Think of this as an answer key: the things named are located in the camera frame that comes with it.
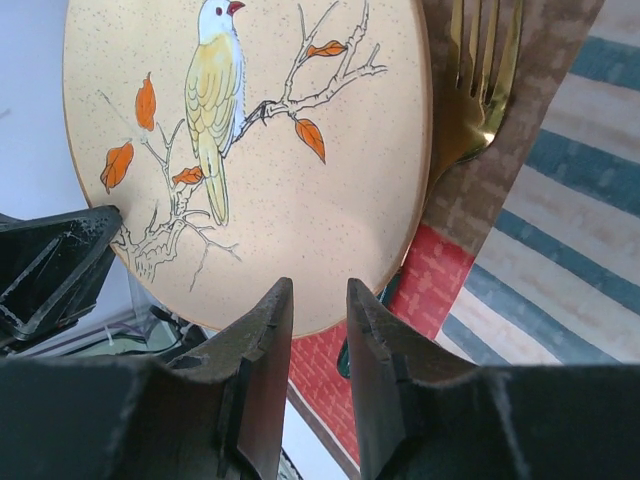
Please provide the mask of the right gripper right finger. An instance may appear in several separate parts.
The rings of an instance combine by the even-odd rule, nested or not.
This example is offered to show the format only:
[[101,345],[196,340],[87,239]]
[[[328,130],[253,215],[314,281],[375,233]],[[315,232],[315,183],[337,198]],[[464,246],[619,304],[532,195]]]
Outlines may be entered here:
[[365,479],[635,479],[635,365],[478,366],[347,284]]

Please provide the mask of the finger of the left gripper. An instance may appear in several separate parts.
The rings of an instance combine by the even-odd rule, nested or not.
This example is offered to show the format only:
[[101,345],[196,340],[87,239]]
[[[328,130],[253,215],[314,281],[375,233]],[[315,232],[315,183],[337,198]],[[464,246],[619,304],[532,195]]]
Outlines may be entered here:
[[1,343],[39,343],[90,313],[121,226],[114,206],[31,220],[2,215]]

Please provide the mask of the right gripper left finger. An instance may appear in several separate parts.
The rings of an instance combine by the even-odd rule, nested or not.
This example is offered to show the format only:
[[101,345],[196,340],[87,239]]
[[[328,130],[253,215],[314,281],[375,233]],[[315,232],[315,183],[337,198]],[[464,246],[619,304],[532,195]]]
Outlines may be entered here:
[[164,363],[152,356],[1,364],[5,479],[274,479],[293,283]]

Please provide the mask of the patchwork striped placemat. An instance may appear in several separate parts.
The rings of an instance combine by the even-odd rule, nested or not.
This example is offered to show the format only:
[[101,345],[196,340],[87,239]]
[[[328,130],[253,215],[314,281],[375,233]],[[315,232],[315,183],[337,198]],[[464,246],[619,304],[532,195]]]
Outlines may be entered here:
[[391,311],[477,363],[639,359],[639,5],[607,0],[479,254],[420,229]]

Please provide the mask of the round wooden plate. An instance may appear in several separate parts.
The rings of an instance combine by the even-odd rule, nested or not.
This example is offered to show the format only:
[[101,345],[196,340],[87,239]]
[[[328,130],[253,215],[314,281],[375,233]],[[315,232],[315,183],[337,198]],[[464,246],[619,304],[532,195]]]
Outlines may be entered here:
[[304,337],[403,260],[431,154],[418,2],[72,1],[63,85],[87,202],[179,316],[221,330],[288,277]]

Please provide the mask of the dark handled fork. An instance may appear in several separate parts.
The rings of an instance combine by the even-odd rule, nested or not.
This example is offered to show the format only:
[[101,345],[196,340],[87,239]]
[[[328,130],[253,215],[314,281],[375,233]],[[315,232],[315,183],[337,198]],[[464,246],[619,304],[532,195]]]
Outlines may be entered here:
[[520,48],[524,3],[516,1],[505,36],[496,76],[492,75],[501,3],[490,8],[483,50],[479,49],[483,3],[476,3],[471,20],[468,48],[463,48],[463,1],[452,4],[443,103],[435,121],[437,149],[431,160],[426,196],[430,196],[442,175],[455,165],[481,155],[495,140],[511,95]]

